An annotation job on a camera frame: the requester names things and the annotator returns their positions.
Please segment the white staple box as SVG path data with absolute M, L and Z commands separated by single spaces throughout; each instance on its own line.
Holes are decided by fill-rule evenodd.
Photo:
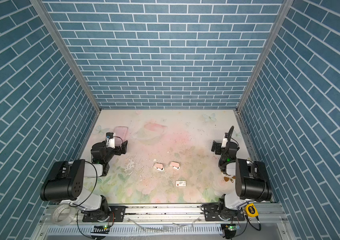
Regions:
M 187 183 L 186 183 L 186 181 L 176 181 L 176 186 L 177 187 L 186 187 Z

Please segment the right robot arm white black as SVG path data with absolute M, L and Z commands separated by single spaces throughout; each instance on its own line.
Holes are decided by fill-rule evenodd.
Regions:
M 242 219 L 243 207 L 252 202 L 270 201 L 272 186 L 266 165 L 260 161 L 248 161 L 237 158 L 240 146 L 236 142 L 213 141 L 212 152 L 220 156 L 218 166 L 225 177 L 234 179 L 235 191 L 223 194 L 218 203 L 218 216 L 228 221 L 238 217 Z

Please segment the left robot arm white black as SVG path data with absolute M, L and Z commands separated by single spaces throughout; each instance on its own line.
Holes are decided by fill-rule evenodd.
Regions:
M 108 141 L 103 141 L 92 146 L 90 162 L 75 160 L 54 163 L 41 187 L 41 199 L 63 203 L 81 211 L 84 222 L 122 222 L 126 207 L 110 207 L 105 196 L 86 189 L 83 181 L 107 176 L 110 160 L 115 155 L 126 154 L 127 144 L 128 141 L 124 141 L 112 147 Z

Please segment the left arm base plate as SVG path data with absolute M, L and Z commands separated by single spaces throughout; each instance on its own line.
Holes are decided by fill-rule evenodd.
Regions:
M 91 212 L 84 212 L 82 221 L 84 223 L 108 223 L 108 222 L 123 222 L 126 206 L 109 206 L 108 212 L 103 216 Z

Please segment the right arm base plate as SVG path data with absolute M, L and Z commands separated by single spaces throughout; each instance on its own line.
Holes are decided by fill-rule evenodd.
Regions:
M 217 221 L 244 221 L 245 216 L 240 210 L 230 210 L 226 207 L 220 209 L 218 204 L 203 204 L 200 206 L 200 210 L 203 212 L 205 221 L 217 222 Z

